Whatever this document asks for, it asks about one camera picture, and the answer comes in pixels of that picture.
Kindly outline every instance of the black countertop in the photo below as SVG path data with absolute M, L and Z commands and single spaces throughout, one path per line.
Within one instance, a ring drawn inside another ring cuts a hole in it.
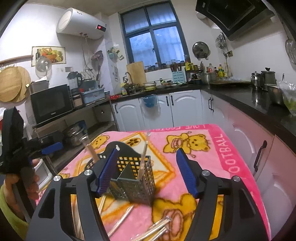
M 254 90 L 251 86 L 212 87 L 208 85 L 185 85 L 143 91 L 138 94 L 123 96 L 111 102 L 116 103 L 151 94 L 159 95 L 198 89 L 215 95 L 244 112 L 269 132 L 277 135 L 296 153 L 296 117 L 292 116 L 287 108 L 272 104 L 267 92 Z

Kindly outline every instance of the silver bolt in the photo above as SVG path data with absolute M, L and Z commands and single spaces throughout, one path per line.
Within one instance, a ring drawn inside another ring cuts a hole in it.
M 202 175 L 204 175 L 204 176 L 209 176 L 211 173 L 210 173 L 210 171 L 208 171 L 208 170 L 203 170 L 202 171 Z
M 234 180 L 235 182 L 239 182 L 239 181 L 240 181 L 240 177 L 239 177 L 239 176 L 233 176 L 233 180 Z
M 86 175 L 86 176 L 89 176 L 91 174 L 92 174 L 92 170 L 90 170 L 90 169 L 87 169 L 84 171 L 84 175 Z
M 54 177 L 54 181 L 55 182 L 59 181 L 60 179 L 61 179 L 61 176 L 59 176 L 59 175 L 57 175 L 57 176 Z

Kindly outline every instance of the window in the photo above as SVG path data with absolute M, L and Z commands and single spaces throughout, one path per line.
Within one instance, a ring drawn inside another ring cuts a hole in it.
M 147 5 L 121 15 L 130 63 L 144 66 L 184 61 L 189 55 L 185 38 L 171 2 Z

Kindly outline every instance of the window frame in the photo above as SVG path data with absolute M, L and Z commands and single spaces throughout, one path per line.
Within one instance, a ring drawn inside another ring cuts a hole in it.
M 154 5 L 159 5 L 159 4 L 164 4 L 164 3 L 169 3 L 170 4 L 170 6 L 172 8 L 172 11 L 173 11 L 173 13 L 175 15 L 176 22 L 161 23 L 161 24 L 157 24 L 157 25 L 152 26 L 151 22 L 150 22 L 150 19 L 149 19 L 149 16 L 148 16 L 147 7 L 154 6 Z M 142 28 L 142 29 L 138 29 L 136 31 L 133 31 L 133 32 L 127 34 L 126 33 L 126 28 L 124 26 L 123 15 L 125 15 L 127 13 L 130 13 L 132 11 L 138 10 L 138 9 L 144 9 L 144 12 L 146 14 L 146 18 L 147 18 L 149 26 L 145 27 L 145 28 Z M 152 43 L 153 43 L 153 46 L 154 46 L 154 52 L 155 52 L 155 55 L 156 55 L 157 62 L 162 63 L 161 59 L 160 59 L 160 54 L 159 54 L 156 38 L 155 38 L 155 35 L 154 35 L 154 30 L 161 29 L 161 28 L 168 28 L 168 27 L 177 27 L 184 55 L 189 55 L 187 43 L 185 41 L 185 36 L 184 36 L 183 30 L 181 28 L 181 24 L 179 22 L 178 16 L 176 14 L 176 11 L 175 11 L 171 1 L 158 2 L 158 3 L 149 4 L 149 5 L 145 5 L 145 6 L 142 6 L 142 7 L 138 7 L 138 8 L 129 10 L 127 12 L 124 12 L 124 13 L 120 14 L 120 19 L 121 19 L 121 24 L 122 24 L 122 28 L 123 28 L 123 35 L 124 35 L 124 39 L 125 39 L 125 43 L 126 43 L 126 50 L 127 50 L 129 63 L 134 62 L 133 52 L 132 52 L 132 49 L 131 49 L 130 38 L 141 35 L 141 34 L 145 34 L 145 33 L 148 33 L 148 32 L 150 32 L 150 35 L 151 35 L 151 39 L 152 39 Z

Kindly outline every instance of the red digital display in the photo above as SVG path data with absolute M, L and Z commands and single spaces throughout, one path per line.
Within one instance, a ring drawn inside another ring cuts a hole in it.
M 103 32 L 106 32 L 106 28 L 101 25 L 98 25 L 96 28 L 102 30 Z

